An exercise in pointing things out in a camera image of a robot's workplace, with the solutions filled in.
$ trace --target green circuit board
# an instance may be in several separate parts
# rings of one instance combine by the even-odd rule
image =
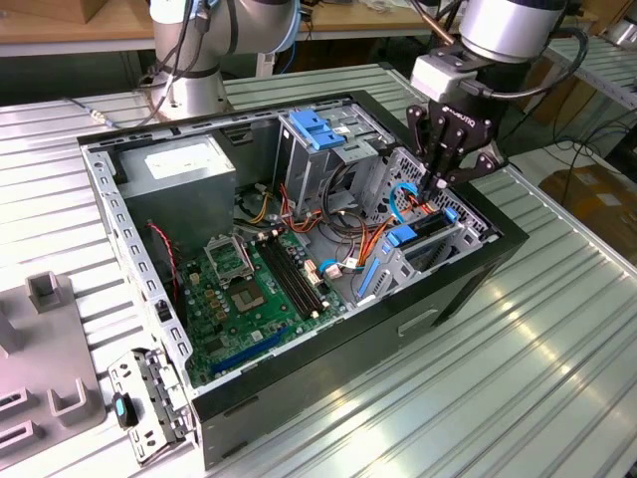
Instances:
[[[301,259],[308,258],[294,234],[286,232],[277,240],[287,251],[294,250],[292,253]],[[186,328],[193,346],[186,369],[193,386],[204,385],[220,373],[256,359],[272,347],[290,342],[345,312],[343,299],[325,284],[327,291],[324,287],[322,291],[313,290],[329,306],[318,317],[302,318],[257,248],[247,244],[246,251],[255,268],[254,279],[233,283],[226,289],[219,285],[203,250],[201,256],[180,267],[187,288]],[[230,250],[222,252],[215,256],[217,267],[225,270],[235,266],[236,257]],[[226,267],[224,261],[232,264]]]

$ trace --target gray robot arm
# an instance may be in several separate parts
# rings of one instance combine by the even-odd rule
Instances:
[[[171,54],[179,42],[184,11],[193,4],[179,64]],[[152,90],[160,112],[172,120],[227,110],[219,60],[225,55],[275,53],[292,46],[301,22],[299,0],[152,0],[155,51],[168,90]]]

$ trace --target ram slot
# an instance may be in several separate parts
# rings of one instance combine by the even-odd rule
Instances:
[[[321,311],[322,304],[278,241],[264,243],[259,251],[273,276],[303,318]]]

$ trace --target motherboard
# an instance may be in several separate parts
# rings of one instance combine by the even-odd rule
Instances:
[[[204,385],[346,311],[344,300],[329,283],[317,283],[308,266],[313,262],[294,233],[247,242],[240,248],[237,251],[225,240],[180,267],[193,346],[186,368],[193,386]],[[227,282],[224,273],[242,266],[238,260],[242,251],[254,273]]]

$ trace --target workbench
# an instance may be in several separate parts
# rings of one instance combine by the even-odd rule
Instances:
[[[378,66],[226,83],[237,109],[367,90],[399,119],[422,102]],[[133,125],[138,94],[83,99]],[[62,102],[0,109],[0,287],[69,274],[104,401],[106,368],[148,344],[106,239],[75,137],[95,133]],[[249,444],[215,477],[351,475],[622,477],[637,458],[637,271],[511,168],[475,182],[530,236],[434,333]],[[3,478],[201,477],[184,444],[139,471],[106,422]]]

